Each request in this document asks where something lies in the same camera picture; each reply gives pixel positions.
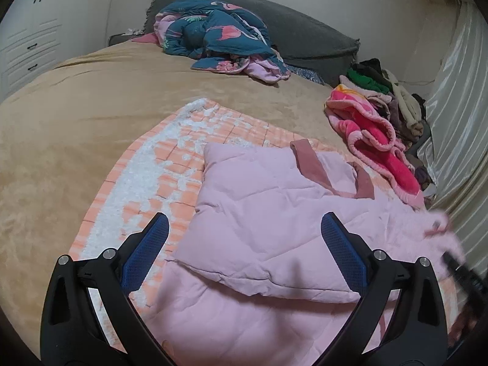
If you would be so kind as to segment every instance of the green clothing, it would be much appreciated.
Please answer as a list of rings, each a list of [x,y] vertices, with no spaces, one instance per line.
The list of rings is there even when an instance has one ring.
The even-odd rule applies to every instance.
[[[388,95],[389,89],[388,87],[378,84],[372,78],[366,77],[365,75],[361,75],[355,70],[349,68],[347,70],[347,77],[354,82],[358,87],[363,89],[368,89],[370,91],[381,92],[382,94]]]

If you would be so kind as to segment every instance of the pile of clothes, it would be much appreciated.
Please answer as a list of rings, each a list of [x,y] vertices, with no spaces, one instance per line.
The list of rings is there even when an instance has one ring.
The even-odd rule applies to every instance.
[[[195,70],[245,73],[268,84],[290,77],[263,21],[223,1],[175,1],[156,15],[153,34],[132,41],[157,43],[168,55],[195,59]]]
[[[411,95],[376,58],[352,64],[340,81],[326,102],[331,124],[348,139],[353,154],[388,178],[404,202],[419,207],[421,191],[432,183],[417,158],[430,138],[425,100]]]

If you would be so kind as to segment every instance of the white cabinet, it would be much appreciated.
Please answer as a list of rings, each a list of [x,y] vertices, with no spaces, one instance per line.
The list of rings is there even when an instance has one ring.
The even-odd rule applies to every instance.
[[[68,57],[85,55],[107,46],[106,26],[110,0],[73,0],[69,29],[73,46],[67,49]]]
[[[0,102],[57,63],[106,46],[110,0],[14,0],[0,23]]]

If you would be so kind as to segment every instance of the blue gripper pad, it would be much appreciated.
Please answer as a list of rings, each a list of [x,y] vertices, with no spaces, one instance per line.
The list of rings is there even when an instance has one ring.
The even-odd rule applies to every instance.
[[[322,238],[341,270],[349,289],[362,296],[368,286],[366,266],[347,239],[347,230],[332,216],[332,213],[327,213],[322,217],[320,225]]]
[[[157,255],[168,239],[169,221],[161,214],[125,262],[120,285],[126,295],[141,288]]]

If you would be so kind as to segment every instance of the curtain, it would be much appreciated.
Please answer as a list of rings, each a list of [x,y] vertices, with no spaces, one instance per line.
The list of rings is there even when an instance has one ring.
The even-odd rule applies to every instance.
[[[456,31],[425,103],[431,139],[418,156],[436,183],[433,208],[451,217],[468,263],[488,264],[488,25],[461,3]]]

